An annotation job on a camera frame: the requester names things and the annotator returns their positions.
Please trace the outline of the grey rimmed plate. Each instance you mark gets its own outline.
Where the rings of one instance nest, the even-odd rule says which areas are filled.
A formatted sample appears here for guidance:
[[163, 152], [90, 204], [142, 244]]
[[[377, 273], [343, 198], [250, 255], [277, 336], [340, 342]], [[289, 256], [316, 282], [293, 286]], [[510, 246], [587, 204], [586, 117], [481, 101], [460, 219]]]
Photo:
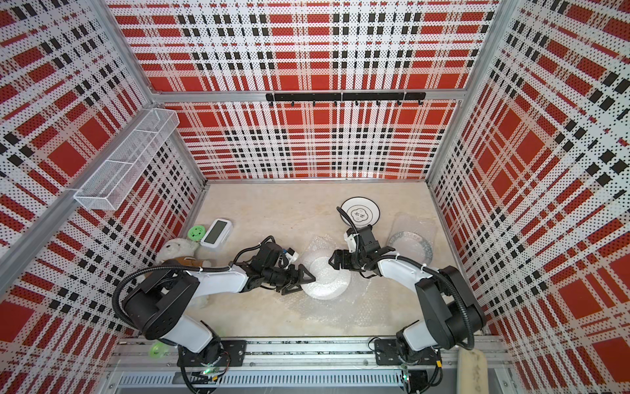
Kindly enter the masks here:
[[351, 283], [351, 272], [335, 270], [328, 264], [328, 258], [319, 257], [305, 265], [316, 277], [316, 282], [303, 285], [303, 291], [315, 300], [332, 300], [341, 296]]
[[433, 260], [433, 247], [430, 241], [412, 231], [399, 231], [390, 236], [387, 245], [395, 251], [420, 264], [430, 265]]

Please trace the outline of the white plate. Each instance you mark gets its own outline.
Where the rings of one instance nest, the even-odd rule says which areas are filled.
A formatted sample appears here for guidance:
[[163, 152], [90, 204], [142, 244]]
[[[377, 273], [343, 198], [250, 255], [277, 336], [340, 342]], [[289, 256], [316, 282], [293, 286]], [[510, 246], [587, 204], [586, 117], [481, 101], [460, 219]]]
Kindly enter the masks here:
[[341, 205], [341, 208], [352, 219], [357, 228], [367, 225], [374, 226], [381, 216], [381, 210], [377, 203], [366, 197], [349, 198]]

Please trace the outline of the bubble wrap of orange plate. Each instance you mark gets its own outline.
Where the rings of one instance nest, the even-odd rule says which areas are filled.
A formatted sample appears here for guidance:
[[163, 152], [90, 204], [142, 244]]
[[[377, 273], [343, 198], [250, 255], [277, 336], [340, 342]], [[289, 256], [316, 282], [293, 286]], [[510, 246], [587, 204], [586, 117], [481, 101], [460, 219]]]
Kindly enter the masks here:
[[287, 323], [300, 336], [392, 335], [423, 317], [411, 290], [395, 282], [361, 282], [333, 300], [303, 292], [281, 298]]

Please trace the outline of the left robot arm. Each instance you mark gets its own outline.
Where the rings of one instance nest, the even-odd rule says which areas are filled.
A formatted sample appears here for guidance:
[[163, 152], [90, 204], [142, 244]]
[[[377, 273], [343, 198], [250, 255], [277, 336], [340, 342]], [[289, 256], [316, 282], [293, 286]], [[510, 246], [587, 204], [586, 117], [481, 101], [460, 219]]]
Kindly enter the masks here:
[[225, 266], [189, 266], [167, 260], [123, 278], [113, 292], [113, 311], [146, 339], [177, 347], [180, 366], [216, 365], [226, 361], [228, 353], [208, 324], [187, 315], [191, 302], [258, 288], [283, 296], [300, 292], [316, 277], [296, 260], [296, 252], [279, 246], [273, 236], [239, 251]]

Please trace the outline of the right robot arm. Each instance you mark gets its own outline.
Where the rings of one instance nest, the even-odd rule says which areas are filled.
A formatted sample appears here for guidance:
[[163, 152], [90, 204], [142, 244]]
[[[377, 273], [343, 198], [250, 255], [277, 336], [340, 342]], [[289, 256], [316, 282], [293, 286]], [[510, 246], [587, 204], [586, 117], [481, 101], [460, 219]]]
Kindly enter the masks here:
[[415, 292], [423, 318], [396, 334], [400, 358], [410, 362], [426, 349], [460, 347], [472, 351], [475, 333], [486, 318], [464, 276], [454, 266], [432, 269], [395, 249], [381, 246], [370, 225], [346, 232], [346, 250], [333, 252], [328, 264], [335, 270], [384, 277]]

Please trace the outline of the white teddy bear toy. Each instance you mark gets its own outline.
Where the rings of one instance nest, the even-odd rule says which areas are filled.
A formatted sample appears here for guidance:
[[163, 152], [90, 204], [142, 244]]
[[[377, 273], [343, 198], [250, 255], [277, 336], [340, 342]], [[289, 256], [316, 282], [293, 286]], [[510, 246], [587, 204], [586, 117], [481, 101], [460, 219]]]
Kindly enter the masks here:
[[169, 260], [175, 260], [177, 264], [186, 267], [204, 267], [210, 268], [212, 263], [209, 260], [196, 258], [196, 251], [200, 247], [198, 242], [175, 238], [167, 241], [162, 249], [157, 253], [156, 264], [161, 265]]

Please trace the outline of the white digital clock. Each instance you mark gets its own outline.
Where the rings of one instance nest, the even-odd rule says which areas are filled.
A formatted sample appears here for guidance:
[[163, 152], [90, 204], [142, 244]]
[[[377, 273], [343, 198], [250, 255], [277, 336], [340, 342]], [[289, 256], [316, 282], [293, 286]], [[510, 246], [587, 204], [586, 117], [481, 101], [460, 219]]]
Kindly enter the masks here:
[[201, 239], [200, 245], [210, 249], [220, 248], [230, 236], [232, 228], [232, 221], [225, 218], [215, 219]]

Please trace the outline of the green round button toy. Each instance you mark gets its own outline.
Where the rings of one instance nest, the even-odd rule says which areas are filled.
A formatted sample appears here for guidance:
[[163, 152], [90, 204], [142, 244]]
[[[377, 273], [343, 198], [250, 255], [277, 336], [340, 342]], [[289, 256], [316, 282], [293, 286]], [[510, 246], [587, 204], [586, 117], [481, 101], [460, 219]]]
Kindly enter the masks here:
[[203, 225], [196, 225], [187, 232], [187, 238], [194, 242], [200, 242], [205, 237], [207, 230]]

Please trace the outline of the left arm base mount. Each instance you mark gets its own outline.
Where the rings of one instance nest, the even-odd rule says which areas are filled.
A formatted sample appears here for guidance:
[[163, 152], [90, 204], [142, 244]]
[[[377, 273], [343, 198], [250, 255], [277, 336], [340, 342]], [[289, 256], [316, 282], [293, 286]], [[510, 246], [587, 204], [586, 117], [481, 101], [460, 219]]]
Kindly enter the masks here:
[[244, 362], [247, 341], [221, 340], [211, 341], [199, 353], [183, 348], [178, 356], [177, 366], [185, 368], [212, 367], [241, 367]]

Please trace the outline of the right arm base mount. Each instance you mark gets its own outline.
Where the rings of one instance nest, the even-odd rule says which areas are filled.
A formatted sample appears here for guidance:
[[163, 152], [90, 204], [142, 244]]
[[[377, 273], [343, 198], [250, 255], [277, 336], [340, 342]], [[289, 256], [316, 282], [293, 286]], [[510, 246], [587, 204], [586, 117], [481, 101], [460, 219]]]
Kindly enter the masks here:
[[373, 338], [368, 347], [372, 349], [379, 366], [435, 366], [441, 362], [441, 353], [432, 347], [422, 351], [407, 351], [395, 339]]

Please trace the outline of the black hook rail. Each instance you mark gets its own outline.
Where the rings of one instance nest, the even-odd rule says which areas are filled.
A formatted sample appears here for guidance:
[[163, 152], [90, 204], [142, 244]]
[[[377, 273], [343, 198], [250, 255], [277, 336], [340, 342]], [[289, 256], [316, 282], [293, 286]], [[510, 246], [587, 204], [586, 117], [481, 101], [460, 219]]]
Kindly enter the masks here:
[[369, 92], [339, 92], [339, 93], [270, 93], [266, 94], [265, 98], [269, 103], [297, 103], [297, 102], [362, 102], [362, 101], [418, 101], [422, 102], [427, 97], [426, 92], [386, 92], [377, 93], [375, 91]]

